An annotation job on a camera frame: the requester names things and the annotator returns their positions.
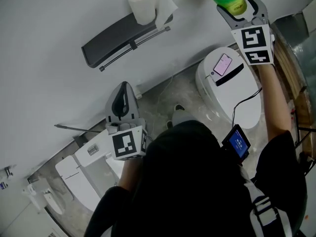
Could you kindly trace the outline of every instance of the strap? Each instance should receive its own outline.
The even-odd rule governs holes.
[[[250,181],[244,168],[240,166],[241,176],[245,179],[254,209],[250,212],[250,221],[257,237],[269,236],[279,232],[277,236],[292,237],[292,230],[286,212],[272,206],[270,198],[265,196]]]

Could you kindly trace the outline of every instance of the marble floor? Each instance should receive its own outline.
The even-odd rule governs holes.
[[[166,130],[166,122],[171,119],[173,107],[177,103],[183,105],[188,112],[204,123],[213,132],[219,142],[231,130],[231,124],[223,117],[220,117],[216,111],[208,109],[201,99],[195,83],[196,69],[197,66],[195,65],[173,76],[144,93],[143,97],[138,101],[141,117],[147,121],[147,129],[153,139]],[[256,78],[258,87],[261,87],[257,74],[253,70],[252,72]],[[252,129],[244,130],[251,148],[249,157],[243,162],[243,165],[250,178],[255,175],[259,155],[268,142],[262,92],[260,95],[262,101],[260,120]],[[104,124],[102,123],[94,129],[103,130],[104,128]],[[85,136],[90,140],[95,134],[87,133]],[[76,143],[71,143],[30,177],[31,181],[45,177],[52,188],[57,190],[56,194],[67,197],[64,215],[56,214],[51,208],[50,212],[59,224],[73,237],[83,236],[92,212],[85,208],[76,197],[69,196],[71,194],[68,194],[68,189],[57,187],[60,181],[56,182],[56,179],[60,177],[55,169],[55,165],[66,156],[74,154],[78,148]]]

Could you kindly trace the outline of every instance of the white wall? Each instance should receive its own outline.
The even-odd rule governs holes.
[[[27,184],[26,180],[18,180],[5,190],[0,190],[0,235],[30,204],[30,200],[21,194],[22,187]]]
[[[212,0],[174,0],[172,30],[120,58],[89,68],[81,46],[127,15],[126,0],[0,0],[0,168],[29,174],[77,134],[56,123],[91,127],[123,80],[148,90],[172,72],[233,42]],[[262,0],[270,20],[311,0]]]
[[[67,237],[45,210],[38,212],[30,200],[23,196],[22,189],[28,185],[18,180],[5,190],[0,190],[0,236],[47,237],[54,233]]]

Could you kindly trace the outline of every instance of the handheld device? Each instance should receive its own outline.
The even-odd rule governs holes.
[[[235,151],[241,161],[245,160],[249,155],[248,149],[250,148],[250,143],[238,124],[232,128],[222,144],[224,149]]]
[[[213,70],[220,76],[223,76],[231,63],[232,58],[224,53],[222,57],[219,59],[218,63],[215,65]]]

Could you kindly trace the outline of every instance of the toilet paper holder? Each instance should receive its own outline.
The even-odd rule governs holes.
[[[171,22],[172,19],[173,15],[168,18],[165,24]],[[157,29],[155,21],[143,26],[136,22],[134,14],[131,13],[109,26],[81,47],[85,61],[89,67],[96,68],[112,55],[129,45],[129,49],[122,52],[105,65],[99,67],[100,71],[104,71],[107,66],[121,58],[123,55],[127,54],[131,50],[137,49],[138,46],[160,35],[161,33],[169,31],[170,27],[164,26],[162,30],[154,32],[148,37],[145,37],[145,39],[141,39],[138,43],[135,42],[140,37],[152,32],[155,29]]]

